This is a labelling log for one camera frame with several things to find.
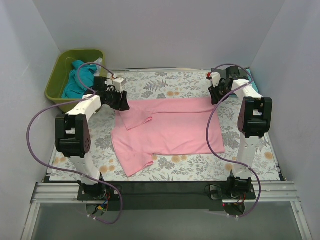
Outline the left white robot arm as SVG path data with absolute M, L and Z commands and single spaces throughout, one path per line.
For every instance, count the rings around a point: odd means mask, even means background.
M 83 95 L 81 101 L 70 111 L 55 118 L 56 150 L 68 158 L 80 175 L 80 183 L 91 185 L 89 194 L 95 200 L 106 196 L 106 187 L 97 182 L 101 173 L 90 156 L 91 136 L 90 118 L 103 106 L 108 105 L 117 111 L 130 109 L 127 92 L 123 90 L 126 80 L 117 77 L 111 85 L 106 77 L 95 77 L 93 86 Z

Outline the pink t-shirt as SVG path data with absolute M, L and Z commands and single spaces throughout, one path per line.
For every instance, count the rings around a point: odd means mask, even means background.
M 224 153 L 222 130 L 210 97 L 131 100 L 115 112 L 111 139 L 124 173 L 130 177 L 154 163 L 153 155 Z

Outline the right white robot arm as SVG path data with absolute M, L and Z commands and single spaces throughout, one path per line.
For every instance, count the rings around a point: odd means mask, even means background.
M 212 68 L 206 78 L 211 81 L 208 90 L 214 105 L 206 127 L 207 145 L 211 146 L 209 127 L 214 113 L 229 96 L 236 95 L 242 101 L 237 121 L 240 144 L 230 175 L 244 180 L 256 176 L 252 169 L 256 146 L 270 130 L 273 100 L 259 94 L 253 87 L 251 73 L 237 64 L 227 63 Z

